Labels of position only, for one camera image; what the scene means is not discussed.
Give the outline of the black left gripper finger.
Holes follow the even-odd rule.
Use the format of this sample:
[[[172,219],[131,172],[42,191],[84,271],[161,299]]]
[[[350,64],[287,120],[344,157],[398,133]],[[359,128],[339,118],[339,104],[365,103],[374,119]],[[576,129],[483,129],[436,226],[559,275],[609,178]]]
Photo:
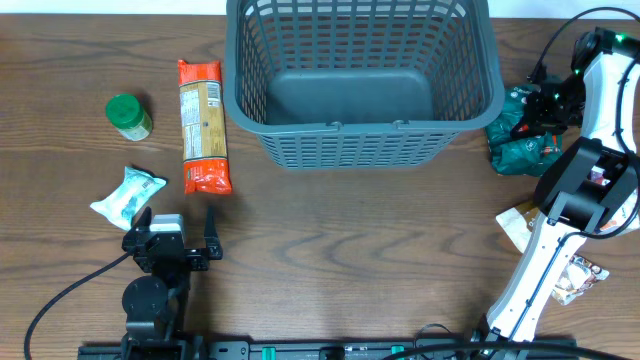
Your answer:
[[[152,210],[150,207],[146,207],[140,217],[133,225],[134,230],[146,230],[152,220]]]
[[[207,208],[204,226],[204,241],[209,249],[217,249],[219,247],[219,237],[215,226],[214,208]]]

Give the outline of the beige brown snack bag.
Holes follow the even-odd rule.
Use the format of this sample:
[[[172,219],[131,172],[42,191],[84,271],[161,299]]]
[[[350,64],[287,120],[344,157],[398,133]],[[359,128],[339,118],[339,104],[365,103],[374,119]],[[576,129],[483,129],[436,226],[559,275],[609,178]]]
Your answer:
[[[528,201],[495,217],[497,223],[521,253],[525,251],[530,241],[538,212],[533,203]],[[606,280],[608,276],[608,270],[579,254],[574,254],[556,282],[551,296],[561,305],[566,306],[596,283]]]

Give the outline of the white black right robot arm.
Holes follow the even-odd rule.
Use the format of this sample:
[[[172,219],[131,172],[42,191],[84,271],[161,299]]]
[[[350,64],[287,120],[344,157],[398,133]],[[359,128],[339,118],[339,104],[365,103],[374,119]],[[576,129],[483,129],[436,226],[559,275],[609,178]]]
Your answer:
[[[572,75],[551,81],[538,64],[531,80],[540,89],[521,119],[529,130],[580,137],[542,175],[533,203],[539,213],[524,254],[506,289],[486,315],[469,359],[524,359],[533,352],[553,358],[603,359],[605,353],[537,341],[537,322],[565,266],[587,239],[619,234],[600,229],[630,198],[639,196],[639,158],[633,142],[633,91],[639,80],[639,42],[596,28],[575,43]]]

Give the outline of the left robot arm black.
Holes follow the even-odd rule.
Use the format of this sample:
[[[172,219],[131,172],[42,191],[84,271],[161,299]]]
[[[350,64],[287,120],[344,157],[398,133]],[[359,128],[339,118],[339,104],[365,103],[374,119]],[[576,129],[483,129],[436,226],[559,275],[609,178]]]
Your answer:
[[[206,272],[210,262],[223,258],[213,208],[205,216],[205,246],[188,248],[185,238],[180,214],[153,215],[149,207],[123,237],[122,249],[144,273],[122,296],[127,359],[147,354],[198,359],[206,354],[202,339],[185,334],[183,327],[191,274]]]

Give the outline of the green Nescafe coffee bag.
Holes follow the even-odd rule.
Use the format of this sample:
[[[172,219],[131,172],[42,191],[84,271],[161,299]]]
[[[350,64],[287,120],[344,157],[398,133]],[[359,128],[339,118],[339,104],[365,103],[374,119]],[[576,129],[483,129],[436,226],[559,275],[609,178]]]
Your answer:
[[[484,128],[490,162],[499,175],[540,177],[562,155],[562,137],[546,133],[522,139],[511,136],[511,130],[524,114],[526,97],[533,85],[520,85],[505,90],[501,114]]]

